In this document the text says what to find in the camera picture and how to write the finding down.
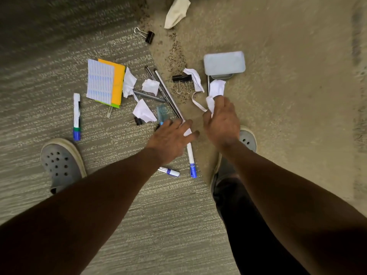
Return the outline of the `person's left hand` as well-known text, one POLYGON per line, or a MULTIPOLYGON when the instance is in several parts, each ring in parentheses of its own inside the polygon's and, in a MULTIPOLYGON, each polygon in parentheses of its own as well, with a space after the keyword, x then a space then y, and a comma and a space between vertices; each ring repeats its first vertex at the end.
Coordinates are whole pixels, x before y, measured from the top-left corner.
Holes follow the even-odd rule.
POLYGON ((193 121, 166 120, 149 139, 144 154, 147 162, 156 167, 166 165, 177 157, 183 155, 188 143, 193 140, 185 140, 184 133, 191 128, 193 121))

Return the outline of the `person's right hand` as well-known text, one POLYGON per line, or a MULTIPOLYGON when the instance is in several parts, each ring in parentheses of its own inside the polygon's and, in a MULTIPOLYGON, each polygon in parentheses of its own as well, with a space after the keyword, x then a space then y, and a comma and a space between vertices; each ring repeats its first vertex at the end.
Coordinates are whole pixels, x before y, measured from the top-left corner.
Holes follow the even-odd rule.
POLYGON ((218 151, 223 151, 239 141, 240 121, 234 104, 224 96, 214 98, 214 129, 205 129, 208 139, 218 151))

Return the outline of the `white paper piece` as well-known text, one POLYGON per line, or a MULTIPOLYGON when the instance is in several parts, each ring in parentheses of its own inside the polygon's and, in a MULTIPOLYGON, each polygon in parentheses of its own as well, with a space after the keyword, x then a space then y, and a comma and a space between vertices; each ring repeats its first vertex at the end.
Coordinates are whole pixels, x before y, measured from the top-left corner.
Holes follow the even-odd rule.
POLYGON ((214 113, 215 101, 214 98, 217 96, 223 96, 225 90, 226 81, 224 80, 213 80, 209 84, 209 96, 206 98, 207 106, 211 115, 214 113))
POLYGON ((142 90, 147 93, 152 93, 155 97, 158 94, 160 83, 152 79, 146 79, 142 84, 142 90))
POLYGON ((204 88, 201 85, 201 79, 198 72, 195 69, 187 69, 185 68, 183 72, 187 75, 191 75, 192 81, 194 83, 195 92, 205 92, 204 88))
POLYGON ((134 75, 132 75, 129 67, 126 67, 126 71, 125 71, 125 75, 124 75, 124 79, 123 79, 123 97, 124 98, 128 98, 129 96, 133 96, 134 100, 136 102, 139 102, 136 94, 134 93, 134 86, 136 83, 137 79, 134 77, 134 75))
POLYGON ((158 121, 143 99, 140 99, 135 106, 133 115, 138 119, 143 120, 145 123, 158 121))

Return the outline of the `person's left forearm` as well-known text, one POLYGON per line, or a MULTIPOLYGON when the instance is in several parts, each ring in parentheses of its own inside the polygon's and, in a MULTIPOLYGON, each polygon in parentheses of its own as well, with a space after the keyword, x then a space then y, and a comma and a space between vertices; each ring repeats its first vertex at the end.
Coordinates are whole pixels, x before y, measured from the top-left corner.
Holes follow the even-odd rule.
POLYGON ((177 155, 149 146, 72 184, 0 226, 0 275, 80 275, 140 189, 177 155))

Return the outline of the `person's right forearm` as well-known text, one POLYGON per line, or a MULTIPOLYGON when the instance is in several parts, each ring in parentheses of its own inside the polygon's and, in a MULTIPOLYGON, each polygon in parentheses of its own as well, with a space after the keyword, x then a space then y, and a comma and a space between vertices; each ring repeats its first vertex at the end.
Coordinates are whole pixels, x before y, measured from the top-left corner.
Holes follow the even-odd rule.
POLYGON ((273 234, 310 274, 367 275, 367 217, 237 139, 218 149, 273 234))

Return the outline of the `white paper strip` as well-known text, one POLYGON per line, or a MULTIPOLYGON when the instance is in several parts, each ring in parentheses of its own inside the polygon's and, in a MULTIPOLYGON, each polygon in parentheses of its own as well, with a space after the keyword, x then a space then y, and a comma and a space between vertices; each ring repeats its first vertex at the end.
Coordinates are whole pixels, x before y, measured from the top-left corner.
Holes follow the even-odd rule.
POLYGON ((192 102, 194 103, 194 105, 199 108, 201 111, 203 112, 207 112, 207 109, 204 108, 199 102, 197 102, 195 99, 194 99, 194 95, 196 93, 201 93, 200 91, 195 91, 193 94, 192 94, 192 102))

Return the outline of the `white marker with blue cap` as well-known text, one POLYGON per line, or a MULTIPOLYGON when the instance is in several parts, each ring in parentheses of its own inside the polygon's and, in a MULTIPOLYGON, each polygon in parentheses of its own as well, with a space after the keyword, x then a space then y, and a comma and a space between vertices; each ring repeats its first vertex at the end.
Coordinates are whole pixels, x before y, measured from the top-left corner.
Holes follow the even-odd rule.
MULTIPOLYGON (((192 134, 192 131, 190 128, 188 128, 185 133, 184 136, 189 136, 192 134)), ((192 178, 197 178, 197 171, 196 171, 196 164, 195 164, 195 159, 194 159, 194 154, 193 154, 193 150, 192 150, 192 145, 191 143, 187 144, 187 152, 188 152, 188 157, 189 157, 189 163, 190 163, 190 175, 192 178)))
POLYGON ((81 129, 80 129, 80 94, 73 94, 73 139, 74 141, 81 140, 81 129))

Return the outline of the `clear plastic ruler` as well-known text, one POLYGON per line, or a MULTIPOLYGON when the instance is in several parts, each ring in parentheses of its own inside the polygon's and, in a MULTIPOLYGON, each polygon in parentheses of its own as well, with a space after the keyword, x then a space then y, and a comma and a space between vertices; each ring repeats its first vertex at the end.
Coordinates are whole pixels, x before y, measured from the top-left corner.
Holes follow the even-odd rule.
POLYGON ((172 119, 172 112, 169 106, 162 104, 156 106, 157 116, 158 116, 158 124, 163 125, 163 123, 168 120, 172 119))

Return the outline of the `short white and blue marker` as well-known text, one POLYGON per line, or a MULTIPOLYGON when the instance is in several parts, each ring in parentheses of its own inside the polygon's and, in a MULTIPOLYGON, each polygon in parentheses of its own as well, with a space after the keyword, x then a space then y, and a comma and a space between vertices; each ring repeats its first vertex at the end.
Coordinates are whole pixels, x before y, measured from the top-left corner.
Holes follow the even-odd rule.
POLYGON ((165 168, 165 167, 159 167, 158 168, 158 171, 160 171, 162 173, 165 173, 167 175, 174 176, 174 177, 179 177, 180 176, 180 172, 179 171, 175 171, 175 170, 168 169, 168 168, 165 168))

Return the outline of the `silver tin base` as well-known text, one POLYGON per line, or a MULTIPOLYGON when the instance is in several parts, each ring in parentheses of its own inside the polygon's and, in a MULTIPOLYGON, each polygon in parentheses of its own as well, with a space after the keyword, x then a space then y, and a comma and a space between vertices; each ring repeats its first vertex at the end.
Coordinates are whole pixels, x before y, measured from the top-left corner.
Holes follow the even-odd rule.
POLYGON ((209 84, 213 80, 224 80, 227 81, 228 79, 232 78, 234 74, 219 74, 219 75, 207 75, 207 93, 209 96, 209 84))

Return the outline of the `person's grey right clog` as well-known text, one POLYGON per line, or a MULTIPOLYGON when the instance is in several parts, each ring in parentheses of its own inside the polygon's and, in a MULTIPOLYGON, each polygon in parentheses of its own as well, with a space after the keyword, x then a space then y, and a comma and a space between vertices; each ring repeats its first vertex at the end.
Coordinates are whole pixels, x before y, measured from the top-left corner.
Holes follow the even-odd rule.
MULTIPOLYGON (((245 126, 240 127, 240 138, 239 141, 246 146, 249 150, 257 152, 257 141, 250 129, 245 126)), ((223 180, 227 178, 239 178, 234 166, 219 153, 218 162, 214 169, 213 177, 210 182, 210 190, 214 195, 215 187, 223 180)))

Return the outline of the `person's grey clog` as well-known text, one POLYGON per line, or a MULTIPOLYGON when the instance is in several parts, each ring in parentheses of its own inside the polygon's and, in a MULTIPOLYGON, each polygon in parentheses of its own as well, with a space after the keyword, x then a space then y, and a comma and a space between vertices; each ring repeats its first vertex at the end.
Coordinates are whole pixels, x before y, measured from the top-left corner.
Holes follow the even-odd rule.
POLYGON ((40 152, 40 162, 51 177, 50 192, 53 195, 87 176, 80 152, 64 138, 46 142, 40 152))
MULTIPOLYGON (((240 138, 239 141, 246 146, 249 150, 257 152, 257 141, 250 129, 245 126, 240 127, 240 138)), ((213 177, 210 182, 210 190, 214 195, 215 187, 223 180, 227 178, 239 178, 234 166, 219 153, 218 162, 214 169, 213 177)))

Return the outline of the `silver pen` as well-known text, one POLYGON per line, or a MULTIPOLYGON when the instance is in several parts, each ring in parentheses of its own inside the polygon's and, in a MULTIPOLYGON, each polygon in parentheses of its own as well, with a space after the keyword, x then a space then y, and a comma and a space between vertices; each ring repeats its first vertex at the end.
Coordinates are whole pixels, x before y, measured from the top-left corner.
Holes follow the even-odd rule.
POLYGON ((176 116, 177 116, 178 118, 180 118, 181 120, 185 121, 185 119, 184 119, 184 117, 182 116, 182 114, 181 114, 181 112, 180 112, 180 110, 179 110, 178 106, 176 105, 176 103, 175 103, 175 101, 174 101, 174 99, 173 99, 172 95, 170 94, 170 92, 169 92, 169 90, 168 90, 167 86, 165 85, 165 83, 164 83, 163 79, 161 78, 161 75, 158 73, 158 70, 157 70, 156 68, 154 68, 154 72, 155 72, 155 74, 156 74, 157 78, 159 79, 159 81, 160 81, 161 85, 162 85, 162 86, 163 86, 163 88, 164 88, 164 92, 165 92, 165 95, 164 95, 164 96, 168 98, 168 103, 169 103, 169 104, 170 104, 170 106, 172 107, 172 110, 175 112, 175 114, 176 114, 176 116))

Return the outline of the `grey pen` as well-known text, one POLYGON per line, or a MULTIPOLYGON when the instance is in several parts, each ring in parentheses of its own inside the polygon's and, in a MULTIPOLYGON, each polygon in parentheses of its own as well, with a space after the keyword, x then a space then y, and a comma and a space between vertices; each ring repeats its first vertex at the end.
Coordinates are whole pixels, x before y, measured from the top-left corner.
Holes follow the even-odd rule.
POLYGON ((148 95, 148 94, 145 94, 143 92, 138 92, 136 90, 133 90, 134 94, 137 95, 137 96, 141 96, 141 97, 145 97, 145 98, 148 98, 150 100, 154 100, 154 101, 158 101, 158 102, 162 102, 162 103, 165 103, 166 100, 165 99, 162 99, 162 98, 158 98, 158 97, 155 97, 155 96, 151 96, 151 95, 148 95))

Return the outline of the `green sticky note pad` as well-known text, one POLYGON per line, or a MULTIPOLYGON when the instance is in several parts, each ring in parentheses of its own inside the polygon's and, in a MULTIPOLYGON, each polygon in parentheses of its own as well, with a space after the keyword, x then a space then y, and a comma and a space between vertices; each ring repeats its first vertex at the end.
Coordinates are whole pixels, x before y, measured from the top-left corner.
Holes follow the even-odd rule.
POLYGON ((99 103, 102 103, 102 104, 104 104, 104 105, 108 105, 108 106, 110 106, 110 107, 120 108, 120 105, 117 105, 117 104, 114 104, 114 103, 112 103, 112 104, 107 104, 107 103, 104 103, 104 102, 102 102, 102 101, 98 101, 98 100, 94 100, 94 101, 99 102, 99 103))

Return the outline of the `orange sticky note pad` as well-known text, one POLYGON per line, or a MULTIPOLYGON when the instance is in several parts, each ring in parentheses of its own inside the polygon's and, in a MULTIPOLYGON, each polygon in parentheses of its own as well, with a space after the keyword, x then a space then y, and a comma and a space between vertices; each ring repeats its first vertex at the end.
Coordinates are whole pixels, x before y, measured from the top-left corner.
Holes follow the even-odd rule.
POLYGON ((126 67, 121 64, 110 62, 103 59, 98 59, 98 62, 110 65, 114 67, 114 77, 113 77, 113 87, 112 87, 112 98, 111 104, 121 105, 122 95, 123 95, 123 79, 125 75, 126 67))

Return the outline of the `large black binder clip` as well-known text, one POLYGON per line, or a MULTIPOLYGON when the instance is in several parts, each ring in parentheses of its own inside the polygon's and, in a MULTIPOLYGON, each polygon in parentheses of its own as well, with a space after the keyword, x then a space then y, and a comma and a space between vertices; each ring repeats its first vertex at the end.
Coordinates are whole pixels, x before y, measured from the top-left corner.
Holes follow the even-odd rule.
POLYGON ((155 33, 153 31, 144 32, 139 29, 139 27, 134 28, 134 33, 142 36, 145 39, 145 42, 148 44, 152 44, 155 33))

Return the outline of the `white label sheet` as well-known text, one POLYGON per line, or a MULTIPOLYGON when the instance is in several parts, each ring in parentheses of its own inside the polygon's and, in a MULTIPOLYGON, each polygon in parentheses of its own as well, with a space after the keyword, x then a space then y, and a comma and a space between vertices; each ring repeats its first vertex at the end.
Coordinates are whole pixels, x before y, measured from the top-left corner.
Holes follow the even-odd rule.
POLYGON ((113 82, 114 66, 88 59, 87 98, 111 105, 113 82))

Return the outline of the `cream cloth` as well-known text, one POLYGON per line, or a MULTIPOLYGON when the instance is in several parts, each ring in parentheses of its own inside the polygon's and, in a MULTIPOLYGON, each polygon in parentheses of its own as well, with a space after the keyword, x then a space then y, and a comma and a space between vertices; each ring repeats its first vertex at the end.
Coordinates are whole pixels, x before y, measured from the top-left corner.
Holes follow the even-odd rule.
POLYGON ((190 0, 174 0, 164 23, 164 29, 171 29, 186 17, 187 10, 190 6, 190 0))

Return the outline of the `person's black trouser leg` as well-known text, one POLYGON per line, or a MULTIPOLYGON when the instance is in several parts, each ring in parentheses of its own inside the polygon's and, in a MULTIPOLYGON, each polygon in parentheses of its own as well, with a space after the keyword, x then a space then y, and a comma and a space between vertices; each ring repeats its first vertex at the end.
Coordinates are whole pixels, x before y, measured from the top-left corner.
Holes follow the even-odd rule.
POLYGON ((241 275, 309 275, 271 232, 239 178, 215 183, 212 193, 241 275))

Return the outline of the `person's grey left clog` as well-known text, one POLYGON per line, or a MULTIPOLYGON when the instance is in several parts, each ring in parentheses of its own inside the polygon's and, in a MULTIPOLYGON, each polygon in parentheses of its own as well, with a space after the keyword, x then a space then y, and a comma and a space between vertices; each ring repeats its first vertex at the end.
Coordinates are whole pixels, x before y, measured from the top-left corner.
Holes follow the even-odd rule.
POLYGON ((40 162, 51 177, 50 192, 53 195, 87 176, 80 152, 64 138, 46 142, 40 152, 40 162))

